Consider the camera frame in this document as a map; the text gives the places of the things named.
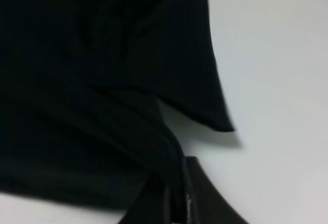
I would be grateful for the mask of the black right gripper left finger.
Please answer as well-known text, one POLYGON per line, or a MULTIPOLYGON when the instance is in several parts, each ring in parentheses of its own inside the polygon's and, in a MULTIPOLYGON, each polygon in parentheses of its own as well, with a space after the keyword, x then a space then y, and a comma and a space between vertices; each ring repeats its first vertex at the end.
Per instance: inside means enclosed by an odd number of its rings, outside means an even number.
POLYGON ((120 223, 161 224, 185 222, 185 188, 148 182, 120 223))

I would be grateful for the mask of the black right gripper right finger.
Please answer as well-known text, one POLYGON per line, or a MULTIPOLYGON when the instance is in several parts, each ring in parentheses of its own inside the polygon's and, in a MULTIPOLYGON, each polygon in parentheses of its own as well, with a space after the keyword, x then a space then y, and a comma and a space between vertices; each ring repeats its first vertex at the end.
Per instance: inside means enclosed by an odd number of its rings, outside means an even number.
POLYGON ((186 158, 194 194, 194 213, 198 223, 245 224, 246 221, 229 205, 212 184, 197 157, 186 158))

